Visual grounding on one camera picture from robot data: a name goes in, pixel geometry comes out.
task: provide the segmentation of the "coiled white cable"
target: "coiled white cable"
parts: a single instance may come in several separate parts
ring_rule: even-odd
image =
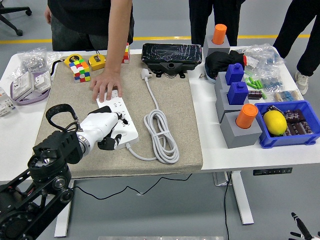
[[[164,114],[163,111],[159,109],[156,98],[151,91],[151,88],[149,86],[148,76],[149,76],[149,71],[147,69],[143,69],[141,73],[141,77],[142,79],[144,79],[146,83],[146,86],[151,94],[151,97],[154,101],[156,109],[152,110],[148,115],[145,115],[143,118],[143,121],[151,135],[152,146],[153,146],[155,157],[145,158],[145,157],[139,156],[132,150],[131,145],[129,143],[127,143],[125,146],[136,158],[140,160],[153,161],[158,159],[160,162],[164,164],[174,164],[179,160],[179,157],[180,157],[178,146],[169,131],[166,115]],[[154,119],[156,119],[157,127],[160,132],[157,132],[155,128]],[[166,150],[167,143],[170,146],[170,150]]]

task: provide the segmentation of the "human hand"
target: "human hand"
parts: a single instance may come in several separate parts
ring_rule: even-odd
[[[50,8],[47,5],[45,10],[44,10],[44,17],[45,17],[46,23],[50,24],[50,25],[51,25],[51,14],[52,13],[50,11]]]
[[[109,71],[105,68],[101,74],[91,79],[90,90],[93,90],[92,100],[96,101],[99,95],[99,101],[103,103],[105,101],[106,89],[106,100],[110,100],[113,88],[117,88],[118,96],[122,98],[120,72]]]

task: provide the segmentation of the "lemon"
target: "lemon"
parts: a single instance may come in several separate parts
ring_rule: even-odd
[[[282,135],[287,129],[287,121],[284,115],[277,111],[267,111],[263,116],[268,131],[276,136]]]

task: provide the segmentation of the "gray block stand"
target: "gray block stand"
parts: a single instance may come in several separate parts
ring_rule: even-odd
[[[236,119],[239,111],[227,112],[220,124],[220,128],[228,149],[254,145],[260,137],[262,130],[256,119],[247,129],[238,127]]]
[[[214,37],[213,35],[206,35],[205,36],[204,43],[203,43],[203,49],[202,49],[204,58],[206,58],[207,56],[209,56],[213,52],[224,52],[224,53],[229,54],[230,44],[227,39],[227,35],[224,36],[224,41],[220,45],[214,44],[212,42],[213,37]]]
[[[240,111],[244,104],[249,103],[248,97],[246,97],[242,105],[229,105],[227,93],[228,92],[225,90],[216,91],[215,108],[218,115],[219,123],[223,121],[225,113]]]
[[[215,94],[217,94],[218,90],[224,90],[226,92],[229,91],[230,86],[227,85],[226,73],[227,73],[226,71],[218,72],[218,76],[216,77],[215,84],[214,84]]]

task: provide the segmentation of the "blue plastic bin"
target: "blue plastic bin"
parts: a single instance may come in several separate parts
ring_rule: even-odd
[[[294,136],[277,136],[272,137],[269,134],[265,121],[262,114],[267,111],[267,107],[270,105],[276,106],[281,111],[285,112],[287,110],[300,109],[305,117],[305,120],[309,124],[311,130],[314,134],[305,135],[294,135]],[[263,149],[270,149],[276,146],[286,146],[286,145],[313,145],[316,143],[316,139],[320,137],[320,121],[312,109],[310,103],[305,100],[300,101],[282,101],[282,102],[264,102],[256,103],[255,106],[258,108],[259,112],[256,116],[262,134],[260,135],[260,145]]]

